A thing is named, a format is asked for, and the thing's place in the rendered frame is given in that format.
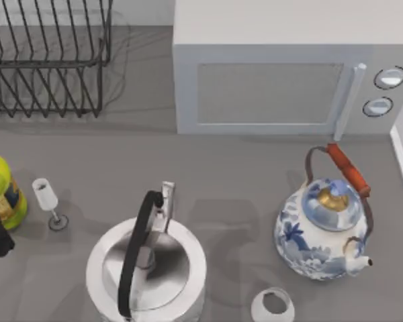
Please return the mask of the pale microwave oven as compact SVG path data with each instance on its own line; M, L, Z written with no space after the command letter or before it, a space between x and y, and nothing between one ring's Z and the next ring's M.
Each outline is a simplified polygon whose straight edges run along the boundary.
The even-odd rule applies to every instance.
M403 83L374 85L403 68L403 0L176 0L173 68L180 134L333 137L353 67L367 65L344 135L390 131ZM362 108L388 97L393 108Z

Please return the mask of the blue and white porcelain teapot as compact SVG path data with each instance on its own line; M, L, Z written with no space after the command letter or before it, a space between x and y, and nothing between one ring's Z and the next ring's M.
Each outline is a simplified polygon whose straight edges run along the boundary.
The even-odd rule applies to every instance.
M328 154L342 179L315 178L312 155ZM311 280L356 276L373 266L365 254L374 220L371 188L338 144L314 146L305 157L306 179L285 200L273 228L278 254L296 273Z

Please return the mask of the small white wine glass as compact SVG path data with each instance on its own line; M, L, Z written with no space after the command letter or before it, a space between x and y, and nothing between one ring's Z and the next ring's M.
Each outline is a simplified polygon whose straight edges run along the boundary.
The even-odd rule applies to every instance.
M37 178L33 181L32 188L41 210L51 214L48 220L49 229L52 231L64 230L69 224L69 219L66 215L56 212L58 197L49 181L46 178Z

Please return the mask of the white cup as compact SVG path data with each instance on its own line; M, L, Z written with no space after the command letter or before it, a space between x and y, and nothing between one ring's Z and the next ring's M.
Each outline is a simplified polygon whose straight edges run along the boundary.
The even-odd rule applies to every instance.
M294 322L295 307L283 289L271 287L254 297L251 317L253 322Z

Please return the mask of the small microwave knob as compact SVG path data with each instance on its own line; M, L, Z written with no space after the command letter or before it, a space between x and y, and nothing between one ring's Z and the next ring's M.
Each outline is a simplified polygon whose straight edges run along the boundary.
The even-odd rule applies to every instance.
M362 108L362 112L367 117L382 117L388 114L393 106L394 102L390 98L380 97L367 101Z

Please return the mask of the yellow green patterned bottle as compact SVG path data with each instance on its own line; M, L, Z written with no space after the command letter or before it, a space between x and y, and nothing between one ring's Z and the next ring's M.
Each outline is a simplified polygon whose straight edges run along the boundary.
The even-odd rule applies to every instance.
M6 160L0 156L0 219L7 231L19 226L26 217L28 203L18 187Z

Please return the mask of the large microwave knob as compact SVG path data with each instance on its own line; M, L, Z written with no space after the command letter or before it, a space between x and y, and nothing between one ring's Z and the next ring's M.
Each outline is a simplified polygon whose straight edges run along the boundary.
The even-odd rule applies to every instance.
M395 66L382 69L376 74L373 82L379 89L394 89L403 83L403 68L401 66Z

